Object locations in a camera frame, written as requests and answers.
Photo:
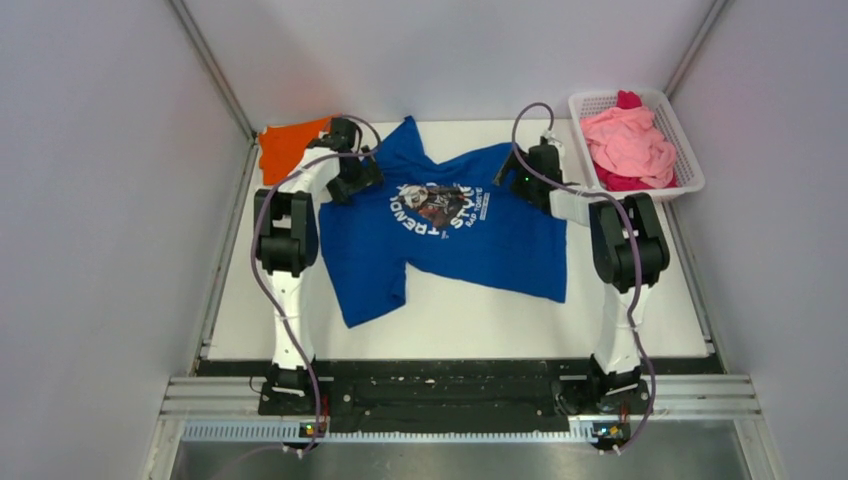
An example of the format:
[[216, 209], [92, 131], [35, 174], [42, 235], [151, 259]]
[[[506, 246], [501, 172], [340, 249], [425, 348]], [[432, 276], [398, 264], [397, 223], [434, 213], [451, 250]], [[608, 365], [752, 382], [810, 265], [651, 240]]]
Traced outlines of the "blue printed t-shirt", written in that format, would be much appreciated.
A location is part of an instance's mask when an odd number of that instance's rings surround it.
[[411, 116], [383, 139], [383, 184], [319, 209], [321, 254], [347, 327], [404, 306], [408, 267], [565, 301], [567, 224], [494, 185], [511, 153], [498, 143], [436, 163]]

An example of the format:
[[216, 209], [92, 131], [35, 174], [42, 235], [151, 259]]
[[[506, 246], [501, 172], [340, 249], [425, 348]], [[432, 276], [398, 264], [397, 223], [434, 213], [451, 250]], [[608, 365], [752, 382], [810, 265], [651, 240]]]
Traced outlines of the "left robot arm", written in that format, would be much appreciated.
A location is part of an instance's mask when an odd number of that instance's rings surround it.
[[307, 271], [318, 258], [320, 198], [349, 205], [384, 182], [375, 149], [364, 144], [365, 120], [329, 118], [305, 145], [297, 164], [254, 194], [251, 270], [274, 309], [275, 347], [269, 388], [297, 413], [319, 404], [321, 393], [304, 305]]

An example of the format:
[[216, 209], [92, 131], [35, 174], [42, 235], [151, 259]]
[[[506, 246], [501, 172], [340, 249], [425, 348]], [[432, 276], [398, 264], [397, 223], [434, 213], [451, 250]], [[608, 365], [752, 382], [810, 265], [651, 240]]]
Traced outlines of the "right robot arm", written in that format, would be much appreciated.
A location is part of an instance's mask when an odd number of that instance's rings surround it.
[[600, 412], [612, 412], [638, 388], [647, 362], [638, 338], [640, 305], [670, 264], [670, 249], [653, 198], [562, 181], [557, 148], [541, 140], [528, 151], [512, 148], [494, 178], [543, 213], [588, 227], [595, 272], [604, 285], [601, 336], [590, 357], [586, 397]]

